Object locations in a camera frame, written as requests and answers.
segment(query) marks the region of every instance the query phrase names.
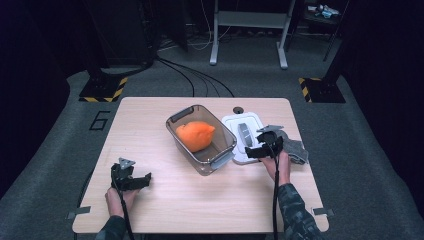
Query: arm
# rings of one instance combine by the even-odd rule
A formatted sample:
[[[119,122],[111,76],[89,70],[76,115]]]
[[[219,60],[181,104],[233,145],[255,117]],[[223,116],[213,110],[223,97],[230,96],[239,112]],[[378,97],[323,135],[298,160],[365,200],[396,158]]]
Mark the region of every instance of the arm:
[[[275,180],[276,166],[274,159],[259,159],[269,175]],[[290,183],[290,158],[285,151],[279,154],[278,204],[283,216],[285,239],[324,239],[315,219],[306,211],[305,202]]]
[[[128,212],[130,212],[134,198],[139,191],[140,189],[125,191],[122,193]],[[125,232],[127,230],[121,199],[119,198],[118,192],[114,188],[109,188],[107,190],[105,198],[110,217],[102,230],[97,233],[96,240],[121,240],[124,238]]]

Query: black cable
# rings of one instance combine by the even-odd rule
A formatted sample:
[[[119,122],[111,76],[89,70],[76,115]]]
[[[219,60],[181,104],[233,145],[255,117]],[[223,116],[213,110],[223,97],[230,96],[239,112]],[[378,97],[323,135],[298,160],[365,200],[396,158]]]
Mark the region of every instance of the black cable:
[[[133,234],[132,229],[131,229],[130,217],[128,215],[127,204],[125,203],[124,196],[122,195],[121,190],[119,190],[119,188],[116,184],[115,177],[113,176],[113,173],[111,174],[111,178],[112,178],[112,183],[113,183],[113,185],[116,189],[116,192],[118,193],[119,199],[121,199],[121,205],[122,205],[122,210],[124,211],[124,219],[125,219],[125,225],[127,226],[128,236],[130,237],[131,240],[135,240],[134,234]]]
[[[215,82],[217,82],[217,83],[219,83],[219,84],[221,84],[221,86],[223,86],[230,94],[231,94],[231,96],[232,97],[234,97],[234,94],[233,94],[233,92],[227,87],[227,86],[225,86],[225,84],[223,84],[221,81],[219,81],[218,79],[215,79],[215,78],[213,78],[213,77],[211,77],[211,76],[209,76],[209,75],[207,75],[207,74],[205,74],[205,73],[202,73],[202,72],[200,72],[200,71],[197,71],[197,70],[195,70],[195,69],[192,69],[192,68],[189,68],[189,67],[187,67],[187,66],[184,66],[184,65],[181,65],[181,64],[178,64],[178,63],[175,63],[175,62],[172,62],[172,61],[169,61],[169,60],[166,60],[166,59],[163,59],[163,58],[160,58],[160,57],[157,57],[157,59],[158,60],[160,60],[160,61],[164,61],[164,62],[167,62],[167,63],[169,63],[169,64],[173,64],[173,65],[175,65],[175,66],[178,66],[178,67],[180,67],[180,68],[183,68],[183,69],[185,69],[185,70],[187,70],[187,71],[191,71],[192,73],[193,72],[195,72],[195,73],[197,73],[197,74],[200,74],[200,75],[202,75],[202,76],[204,76],[204,77],[206,77],[206,78],[209,78],[209,79],[212,79],[212,80],[214,80]]]
[[[88,174],[88,176],[85,178],[84,184],[82,185],[81,191],[80,191],[80,195],[78,197],[78,203],[77,203],[77,208],[81,207],[81,202],[84,196],[85,191],[87,190],[88,187],[88,182],[91,179],[91,176],[93,176],[93,172],[94,169],[90,171],[90,173]],[[77,240],[78,239],[78,233],[74,232],[74,239]]]
[[[194,85],[193,85],[193,82],[191,82],[191,80],[184,73],[182,73],[180,70],[174,68],[173,66],[169,65],[168,63],[164,62],[161,58],[158,58],[158,61],[161,62],[162,64],[164,64],[164,65],[166,65],[166,66],[174,69],[175,71],[179,72],[181,75],[183,75],[183,77],[185,79],[187,79],[187,81],[190,83],[191,89],[192,89],[192,92],[193,92],[193,97],[194,97]]]
[[[274,240],[278,240],[278,226],[277,226],[277,201],[278,201],[278,185],[280,181],[280,171],[278,170],[280,166],[280,156],[275,155],[272,147],[267,144],[269,149],[271,150],[272,156],[275,162],[275,177],[274,177],[274,193],[272,197],[272,228],[274,232]]]

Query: sleeve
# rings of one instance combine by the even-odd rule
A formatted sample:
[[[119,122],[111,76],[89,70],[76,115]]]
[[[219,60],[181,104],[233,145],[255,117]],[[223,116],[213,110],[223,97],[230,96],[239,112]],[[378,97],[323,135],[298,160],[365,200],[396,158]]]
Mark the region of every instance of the sleeve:
[[[102,230],[97,233],[95,240],[122,240],[126,230],[125,219],[111,216]]]
[[[293,184],[284,184],[278,188],[278,204],[283,216],[286,240],[324,239]]]

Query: gray carpet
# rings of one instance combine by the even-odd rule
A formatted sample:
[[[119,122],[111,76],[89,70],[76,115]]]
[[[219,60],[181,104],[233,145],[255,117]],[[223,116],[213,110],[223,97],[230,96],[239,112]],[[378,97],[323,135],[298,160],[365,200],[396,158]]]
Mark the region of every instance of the gray carpet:
[[[327,43],[298,36],[287,53],[289,69],[281,70],[276,41],[262,37],[221,43],[216,66],[209,65],[210,45],[204,50],[190,47],[189,52],[171,48],[158,55],[213,76],[235,97],[278,97],[291,102],[322,202],[335,213],[324,233],[328,239],[422,239],[423,219],[407,186],[376,142],[345,79],[341,77],[337,82],[345,104],[304,100],[298,78],[324,76],[337,45],[328,61],[323,62]],[[193,81],[196,97],[218,96],[210,85],[206,94],[202,80],[189,73],[187,76]],[[78,94],[87,80],[86,72],[69,77],[71,94],[65,109],[37,154],[1,199],[1,240],[73,239],[72,221],[65,217],[77,206],[119,101],[128,96],[192,96],[189,82],[160,62],[129,77],[123,94],[113,103],[79,102]],[[216,87],[219,96],[231,96],[222,86]],[[106,127],[90,131],[99,111],[110,111],[102,114],[108,119]],[[78,239],[93,236],[78,235]]]

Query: cable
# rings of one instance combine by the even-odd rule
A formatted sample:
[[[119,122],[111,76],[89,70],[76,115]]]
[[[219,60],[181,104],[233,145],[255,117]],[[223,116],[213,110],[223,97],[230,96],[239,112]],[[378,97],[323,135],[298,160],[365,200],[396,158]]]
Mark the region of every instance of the cable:
[[[169,65],[168,63],[166,63],[166,61],[163,61],[163,59],[161,59],[161,58],[157,58],[157,60],[159,61],[159,62],[161,62],[161,63],[163,63],[164,65],[166,65],[166,66],[168,66],[168,67],[170,67],[170,68],[172,68],[172,69],[174,69],[175,71],[177,71],[177,72],[179,72],[185,79],[187,79],[187,81],[190,83],[190,85],[191,85],[191,89],[192,89],[192,95],[193,95],[193,97],[194,97],[194,85],[193,85],[193,82],[184,74],[184,73],[182,73],[180,70],[178,70],[178,69],[176,69],[176,68],[174,68],[173,66],[171,66],[171,65]]]
[[[132,229],[131,229],[130,218],[129,218],[129,215],[128,215],[127,204],[125,203],[124,196],[122,195],[121,190],[119,190],[119,188],[116,184],[113,173],[111,174],[111,178],[112,178],[112,183],[113,183],[113,185],[116,189],[116,192],[118,193],[119,199],[121,199],[121,205],[122,205],[122,210],[124,211],[124,219],[125,219],[125,225],[127,226],[128,236],[130,237],[131,240],[135,240],[134,234],[133,234]]]
[[[278,170],[280,166],[280,156],[275,155],[274,150],[272,147],[267,144],[269,149],[271,150],[271,153],[273,156],[271,156],[274,159],[275,162],[275,177],[274,177],[274,194],[272,197],[272,227],[274,230],[274,240],[278,240],[278,226],[277,226],[277,200],[278,200],[278,185],[280,180],[280,171]]]
[[[212,39],[211,27],[210,27],[210,24],[209,24],[208,18],[207,18],[207,16],[206,16],[205,7],[204,7],[204,5],[203,5],[203,0],[200,0],[200,2],[201,2],[201,5],[202,5],[203,15],[205,16],[206,24],[208,25],[209,40],[208,40],[208,42],[207,42],[207,43],[205,43],[205,46],[203,46],[202,48],[195,48],[195,47],[193,47],[194,49],[199,50],[199,51],[200,51],[200,50],[203,50],[203,49],[205,49],[207,46],[209,46],[209,44],[211,43],[211,39]]]
[[[180,68],[183,68],[183,69],[185,69],[186,71],[189,71],[189,72],[191,72],[191,73],[196,73],[196,74],[198,74],[197,76],[199,77],[199,76],[202,76],[202,77],[205,77],[206,79],[207,78],[209,78],[209,79],[211,79],[211,80],[214,80],[215,82],[217,82],[217,83],[219,83],[221,86],[223,86],[230,94],[231,94],[231,96],[232,97],[234,97],[234,94],[233,94],[233,92],[227,87],[227,86],[225,86],[225,84],[223,84],[221,81],[219,81],[219,80],[217,80],[217,79],[215,79],[215,78],[213,78],[213,77],[211,77],[211,76],[209,76],[209,75],[207,75],[207,74],[205,74],[205,73],[202,73],[202,72],[200,72],[200,71],[197,71],[197,70],[195,70],[195,69],[192,69],[192,68],[189,68],[189,67],[187,67],[187,66],[184,66],[184,65],[181,65],[181,64],[178,64],[178,63],[175,63],[175,62],[172,62],[172,61],[169,61],[169,60],[166,60],[166,59],[163,59],[163,58],[160,58],[160,57],[157,57],[157,59],[158,59],[158,61],[161,61],[162,63],[163,62],[167,62],[167,63],[169,63],[169,64],[172,64],[172,65],[175,65],[175,66],[178,66],[178,67],[180,67]]]
[[[93,172],[94,169],[90,171],[90,173],[88,174],[88,176],[85,178],[84,184],[82,185],[81,191],[80,191],[80,195],[78,197],[78,203],[77,203],[77,208],[81,207],[81,202],[84,196],[85,191],[87,190],[88,187],[88,182],[91,179],[91,176],[93,176]],[[78,239],[78,233],[74,232],[74,239],[77,240]]]

